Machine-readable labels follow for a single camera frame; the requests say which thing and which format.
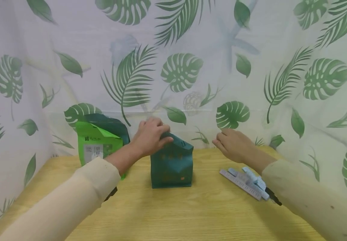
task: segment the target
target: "dark teal pouch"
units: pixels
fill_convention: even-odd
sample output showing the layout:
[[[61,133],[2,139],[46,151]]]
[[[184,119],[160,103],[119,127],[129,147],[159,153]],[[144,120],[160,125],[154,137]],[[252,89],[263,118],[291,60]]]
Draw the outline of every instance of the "dark teal pouch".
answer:
[[[190,187],[193,146],[171,133],[164,137],[173,137],[173,142],[151,155],[152,188]]]

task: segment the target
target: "fabric backdrop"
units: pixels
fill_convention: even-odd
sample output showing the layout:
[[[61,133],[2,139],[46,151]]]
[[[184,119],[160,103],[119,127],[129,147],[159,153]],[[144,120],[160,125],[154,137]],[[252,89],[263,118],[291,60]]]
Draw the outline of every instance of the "fabric backdrop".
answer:
[[[87,113],[236,129],[347,198],[347,0],[0,0],[0,218]]]

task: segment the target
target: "wood grain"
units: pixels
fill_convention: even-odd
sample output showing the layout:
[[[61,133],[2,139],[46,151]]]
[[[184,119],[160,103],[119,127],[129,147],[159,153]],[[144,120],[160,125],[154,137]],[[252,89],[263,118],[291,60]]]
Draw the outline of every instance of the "wood grain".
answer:
[[[261,147],[279,158],[270,147]],[[118,192],[85,219],[68,241],[323,241],[304,220],[272,201],[258,202],[219,174],[241,164],[217,149],[194,150],[192,187],[152,189],[149,157],[139,160]],[[0,220],[0,234],[67,180],[78,157],[50,159]]]

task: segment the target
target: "tea bag package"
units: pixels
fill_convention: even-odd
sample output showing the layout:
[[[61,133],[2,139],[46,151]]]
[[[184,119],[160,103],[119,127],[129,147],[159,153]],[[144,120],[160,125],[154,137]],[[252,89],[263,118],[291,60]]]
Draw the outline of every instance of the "tea bag package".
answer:
[[[94,124],[101,129],[115,134],[122,139],[122,144],[127,145],[130,142],[128,129],[126,126],[118,119],[107,117],[103,114],[86,114],[86,122]]]
[[[96,157],[105,158],[122,147],[122,139],[88,122],[76,122],[81,165]]]
[[[152,188],[190,187],[193,146],[171,133],[161,138],[168,136],[173,137],[173,142],[151,155]]]

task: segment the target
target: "cream long sleeve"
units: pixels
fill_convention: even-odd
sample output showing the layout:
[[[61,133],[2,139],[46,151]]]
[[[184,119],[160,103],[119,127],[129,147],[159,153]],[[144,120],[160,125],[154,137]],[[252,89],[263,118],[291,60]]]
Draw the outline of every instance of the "cream long sleeve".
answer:
[[[0,241],[64,241],[120,181],[117,168],[95,158],[19,217]]]
[[[285,160],[267,166],[262,178],[284,206],[306,220],[327,241],[347,241],[345,198]]]

